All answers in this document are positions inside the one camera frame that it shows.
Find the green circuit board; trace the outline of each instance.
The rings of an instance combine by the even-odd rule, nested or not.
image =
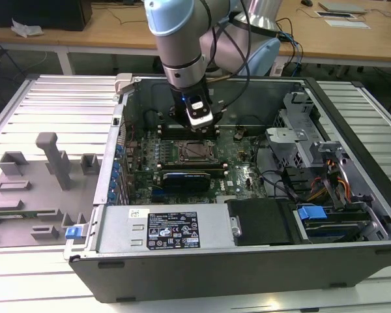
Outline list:
[[[173,141],[161,140],[153,132],[144,134],[136,143],[139,149],[134,149],[132,155],[128,157],[129,172],[134,176],[135,182],[130,203],[132,205],[161,204],[152,201],[155,190],[162,192],[163,171],[158,170],[158,163],[181,164],[182,168],[185,168],[185,158],[193,160],[192,158],[198,158],[200,155],[194,147],[201,149],[203,156],[209,162],[226,163],[226,171],[221,171],[224,175],[221,177],[212,175],[210,188],[206,192],[166,194],[162,197],[162,203],[220,203],[228,198],[266,198],[265,188],[259,179],[260,174],[252,162],[255,137],[245,137],[235,141],[234,135],[235,129],[227,129],[221,131],[217,140]]]

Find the black plastic cover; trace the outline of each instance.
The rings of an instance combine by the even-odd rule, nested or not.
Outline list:
[[[237,246],[298,245],[303,243],[289,200],[249,199],[227,203],[230,216],[237,216],[242,235]]]

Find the label sticker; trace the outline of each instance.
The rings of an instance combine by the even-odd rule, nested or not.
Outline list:
[[[149,209],[130,209],[129,218],[147,218]]]
[[[11,218],[23,218],[23,215],[2,215],[2,216],[0,216],[1,220],[7,220],[7,219],[10,220]]]
[[[149,250],[199,248],[197,212],[149,213]]]

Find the blue latch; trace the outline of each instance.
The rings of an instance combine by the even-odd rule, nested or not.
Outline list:
[[[327,215],[323,207],[320,205],[303,206],[298,209],[298,215],[302,220],[325,220]]]
[[[82,226],[71,226],[65,231],[65,239],[81,239]]]

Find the yellow wire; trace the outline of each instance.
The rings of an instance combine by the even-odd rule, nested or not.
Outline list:
[[[325,192],[326,192],[326,189],[322,189],[322,190],[320,190],[318,193],[316,193],[314,196],[308,198],[307,201],[314,200],[315,198],[321,196],[321,195],[322,195],[323,193],[325,193]]]

